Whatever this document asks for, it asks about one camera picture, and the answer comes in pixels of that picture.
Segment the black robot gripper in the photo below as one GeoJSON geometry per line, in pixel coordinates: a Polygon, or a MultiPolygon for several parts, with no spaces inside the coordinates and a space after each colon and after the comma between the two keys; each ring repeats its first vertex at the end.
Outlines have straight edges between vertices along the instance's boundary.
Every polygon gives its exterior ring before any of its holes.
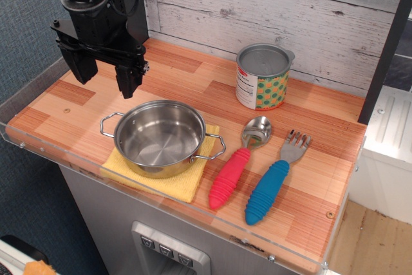
{"type": "Polygon", "coordinates": [[[127,18],[106,6],[96,12],[71,12],[69,19],[56,19],[51,28],[57,32],[62,56],[81,83],[98,72],[96,61],[115,66],[118,88],[130,99],[142,84],[149,67],[145,48],[127,30],[127,18]]]}

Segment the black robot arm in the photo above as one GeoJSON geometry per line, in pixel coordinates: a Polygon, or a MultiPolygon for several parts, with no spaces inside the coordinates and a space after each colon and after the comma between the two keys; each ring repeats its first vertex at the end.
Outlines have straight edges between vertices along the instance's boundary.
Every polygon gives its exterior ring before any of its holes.
{"type": "Polygon", "coordinates": [[[140,0],[61,0],[69,19],[56,19],[51,28],[57,45],[76,79],[87,83],[97,72],[97,61],[115,67],[125,99],[133,96],[149,69],[145,47],[127,29],[127,20],[140,0]]]}

